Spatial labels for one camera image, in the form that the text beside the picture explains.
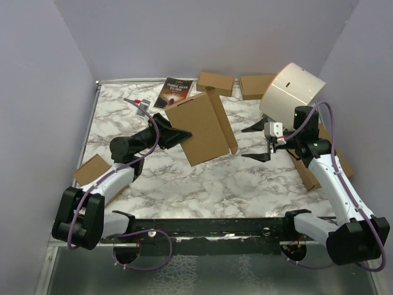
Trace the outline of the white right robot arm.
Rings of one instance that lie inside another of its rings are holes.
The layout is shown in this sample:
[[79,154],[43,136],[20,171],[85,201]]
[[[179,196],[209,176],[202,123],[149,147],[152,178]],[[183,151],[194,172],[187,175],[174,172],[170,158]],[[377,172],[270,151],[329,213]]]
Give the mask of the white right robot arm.
[[264,132],[267,141],[265,153],[246,157],[267,162],[280,149],[294,151],[325,190],[336,221],[323,220],[309,210],[288,211],[282,225],[283,236],[288,240],[302,235],[312,238],[326,248],[337,266],[356,264],[369,272],[382,271],[387,263],[384,244],[389,222],[377,217],[357,194],[337,156],[335,139],[319,136],[317,106],[297,106],[293,127],[288,131],[283,123],[262,118],[243,129],[244,133]]

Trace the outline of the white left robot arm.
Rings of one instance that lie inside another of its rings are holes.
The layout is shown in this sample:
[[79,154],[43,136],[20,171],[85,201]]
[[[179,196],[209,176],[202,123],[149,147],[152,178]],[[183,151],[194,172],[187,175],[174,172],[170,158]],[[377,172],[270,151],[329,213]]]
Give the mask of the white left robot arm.
[[110,236],[124,243],[132,241],[136,233],[134,216],[121,211],[107,213],[106,205],[141,175],[145,157],[138,153],[170,149],[191,137],[191,132],[174,128],[161,114],[154,114],[147,128],[112,139],[109,148],[114,163],[92,182],[63,192],[52,237],[66,242],[71,249],[87,250]]

